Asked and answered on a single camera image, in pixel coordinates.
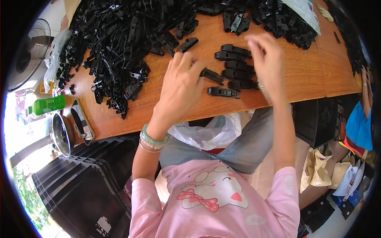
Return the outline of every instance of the person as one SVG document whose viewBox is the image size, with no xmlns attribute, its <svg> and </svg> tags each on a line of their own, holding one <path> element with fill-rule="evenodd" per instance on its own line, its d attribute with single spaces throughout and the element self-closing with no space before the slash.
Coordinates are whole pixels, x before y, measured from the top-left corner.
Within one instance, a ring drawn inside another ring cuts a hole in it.
<svg viewBox="0 0 381 238">
<path fill-rule="evenodd" d="M 362 100 L 353 108 L 345 129 L 350 146 L 354 143 L 356 146 L 364 148 L 365 150 L 373 150 L 370 120 L 373 93 L 370 86 L 369 75 L 364 66 L 361 68 L 361 78 Z"/>
<path fill-rule="evenodd" d="M 168 129 L 200 99 L 204 79 L 199 75 L 208 66 L 191 52 L 177 52 L 133 162 L 131 238 L 297 236 L 295 130 L 283 51 L 268 34 L 245 38 L 273 107 L 256 109 L 241 136 L 217 155 L 169 139 Z M 271 147 L 275 175 L 263 200 L 250 183 Z M 159 161 L 170 193 L 163 209 L 154 185 Z"/>
</svg>

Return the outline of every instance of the bangle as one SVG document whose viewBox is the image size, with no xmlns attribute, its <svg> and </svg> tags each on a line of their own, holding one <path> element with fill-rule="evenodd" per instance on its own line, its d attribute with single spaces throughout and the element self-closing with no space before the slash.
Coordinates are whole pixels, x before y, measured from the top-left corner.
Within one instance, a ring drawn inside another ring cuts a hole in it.
<svg viewBox="0 0 381 238">
<path fill-rule="evenodd" d="M 150 147 L 150 148 L 152 148 L 154 150 L 161 150 L 164 147 L 164 145 L 168 142 L 168 140 L 169 140 L 169 134 L 167 133 L 162 141 L 153 140 L 146 133 L 147 126 L 148 126 L 148 124 L 145 124 L 143 126 L 142 131 L 140 132 L 140 140 L 141 140 L 141 142 L 143 142 L 148 147 Z"/>
<path fill-rule="evenodd" d="M 159 150 L 149 150 L 149 149 L 145 148 L 145 147 L 142 145 L 142 141 L 141 141 L 141 140 L 139 140 L 139 146 L 140 146 L 143 150 L 148 151 L 148 152 L 150 152 L 150 153 L 159 153 L 159 152 L 163 149 L 163 148 L 161 148 L 161 149 L 159 149 Z"/>
</svg>

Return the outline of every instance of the fan grille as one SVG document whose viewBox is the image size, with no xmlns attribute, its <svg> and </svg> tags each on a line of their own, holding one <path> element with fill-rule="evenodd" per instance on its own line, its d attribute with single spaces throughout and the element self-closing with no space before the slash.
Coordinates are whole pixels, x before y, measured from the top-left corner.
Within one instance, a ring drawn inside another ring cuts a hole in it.
<svg viewBox="0 0 381 238">
<path fill-rule="evenodd" d="M 12 66 L 9 91 L 20 88 L 36 72 L 43 61 L 50 42 L 50 26 L 44 19 L 37 19 Z"/>
</svg>

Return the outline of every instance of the jeans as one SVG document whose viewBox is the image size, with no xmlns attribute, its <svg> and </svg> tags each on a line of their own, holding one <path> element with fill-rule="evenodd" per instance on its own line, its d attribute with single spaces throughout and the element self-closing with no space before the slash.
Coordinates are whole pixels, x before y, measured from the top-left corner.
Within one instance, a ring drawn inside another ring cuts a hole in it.
<svg viewBox="0 0 381 238">
<path fill-rule="evenodd" d="M 209 154 L 171 138 L 160 153 L 160 165 L 180 165 L 190 160 L 220 160 L 236 172 L 253 174 L 272 147 L 274 114 L 272 107 L 256 109 L 241 135 L 219 154 Z"/>
</svg>

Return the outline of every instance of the metal pot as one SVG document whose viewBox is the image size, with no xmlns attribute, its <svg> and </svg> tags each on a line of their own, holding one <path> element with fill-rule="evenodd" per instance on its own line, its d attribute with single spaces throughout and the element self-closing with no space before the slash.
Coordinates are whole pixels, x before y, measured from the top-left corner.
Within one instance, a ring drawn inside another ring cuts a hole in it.
<svg viewBox="0 0 381 238">
<path fill-rule="evenodd" d="M 53 141 L 63 156 L 70 157 L 71 150 L 74 148 L 74 130 L 70 120 L 59 114 L 53 115 L 52 122 Z"/>
</svg>

